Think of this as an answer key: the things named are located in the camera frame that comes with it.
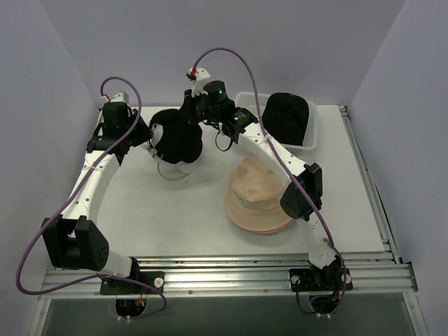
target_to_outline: hat brim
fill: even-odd
[[[227,183],[225,184],[225,207],[227,214],[233,223],[239,227],[263,234],[271,234],[286,228],[291,224],[293,219],[286,215],[280,207],[276,211],[269,214],[254,214],[244,210],[233,196],[233,178],[235,172],[232,172]]]

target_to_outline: hat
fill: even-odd
[[[309,107],[305,99],[291,93],[269,96],[262,119],[266,130],[279,143],[303,146]]]
[[[157,157],[171,164],[192,163],[202,152],[202,128],[182,119],[179,110],[169,108],[157,112],[149,122],[154,133],[150,149]]]
[[[258,233],[274,233],[290,224],[292,218],[280,207],[286,187],[258,157],[247,157],[225,185],[225,206],[230,219],[239,227]]]

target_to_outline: black mounting plate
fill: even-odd
[[[307,269],[305,269],[305,268],[304,269],[290,269],[289,270],[289,279],[290,279],[290,284],[291,284],[291,290],[293,292],[295,292],[297,290],[295,283],[293,283],[291,281],[291,279],[293,278],[294,275],[298,275],[300,277],[300,283],[298,284],[299,292],[323,292],[323,291],[333,292],[337,285],[336,283],[329,283],[325,288],[322,288],[314,281],[311,269],[309,269],[309,268],[307,268]],[[350,275],[350,270],[347,269],[347,276],[349,276],[349,275]],[[339,281],[338,289],[340,291],[342,290],[342,280]],[[346,283],[345,290],[346,291],[353,290],[353,283],[351,282],[351,277],[350,277],[350,282]]]
[[[165,273],[164,272],[142,272],[140,273],[140,282],[148,284],[151,287],[157,288],[154,285],[154,280],[157,278],[162,278],[165,283]],[[163,285],[157,288],[163,293]],[[147,294],[151,294],[146,288],[125,281],[108,279],[104,277],[101,281],[101,288],[99,293],[101,295],[128,295],[128,294],[142,294],[146,291]]]

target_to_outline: screw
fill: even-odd
[[[345,283],[350,284],[350,282],[351,282],[351,276],[347,275]]]
[[[298,276],[298,275],[293,275],[292,277],[291,277],[291,283],[292,284],[300,284],[300,276]]]
[[[154,279],[154,287],[156,287],[156,288],[162,287],[163,283],[164,283],[164,281],[163,281],[162,278],[155,278]]]

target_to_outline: black cloth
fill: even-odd
[[[281,144],[302,146],[308,126],[309,107],[305,99],[290,93],[274,93],[262,115],[266,130]]]
[[[170,108],[157,112],[149,122],[163,126],[161,140],[155,146],[157,156],[165,162],[194,162],[202,152],[202,128],[190,125],[179,115],[179,110]]]

